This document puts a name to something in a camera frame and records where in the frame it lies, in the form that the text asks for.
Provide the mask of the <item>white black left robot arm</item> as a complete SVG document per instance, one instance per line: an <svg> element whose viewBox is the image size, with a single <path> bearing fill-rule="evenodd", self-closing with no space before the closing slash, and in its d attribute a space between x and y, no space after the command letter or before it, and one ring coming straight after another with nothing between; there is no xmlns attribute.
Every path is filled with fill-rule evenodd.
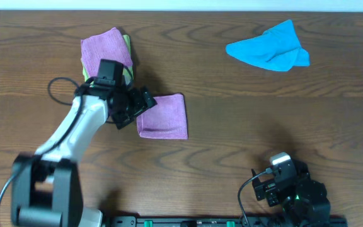
<svg viewBox="0 0 363 227"><path fill-rule="evenodd" d="M83 84L51 137L13 163L11 221L15 226L101 226L103 213L83 204L78 163L97 130L112 118L118 129L156 105L146 87Z"/></svg>

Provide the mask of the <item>purple microfiber cloth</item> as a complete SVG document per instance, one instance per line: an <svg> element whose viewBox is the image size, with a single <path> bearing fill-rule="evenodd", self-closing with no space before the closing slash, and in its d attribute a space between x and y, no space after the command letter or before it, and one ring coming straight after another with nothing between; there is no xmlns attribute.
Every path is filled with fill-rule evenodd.
<svg viewBox="0 0 363 227"><path fill-rule="evenodd" d="M188 139L182 94L155 96L157 105L137 118L138 134L147 139Z"/></svg>

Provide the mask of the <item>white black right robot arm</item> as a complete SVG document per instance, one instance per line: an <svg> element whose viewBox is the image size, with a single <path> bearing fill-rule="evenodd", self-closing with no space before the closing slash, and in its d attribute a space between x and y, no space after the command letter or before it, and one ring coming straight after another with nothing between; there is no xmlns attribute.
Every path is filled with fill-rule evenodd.
<svg viewBox="0 0 363 227"><path fill-rule="evenodd" d="M323 183L311 179L307 164L289 159L266 171L273 178L252 181L256 199L270 207L280 205L283 214L268 220L267 226L330 225L330 201Z"/></svg>

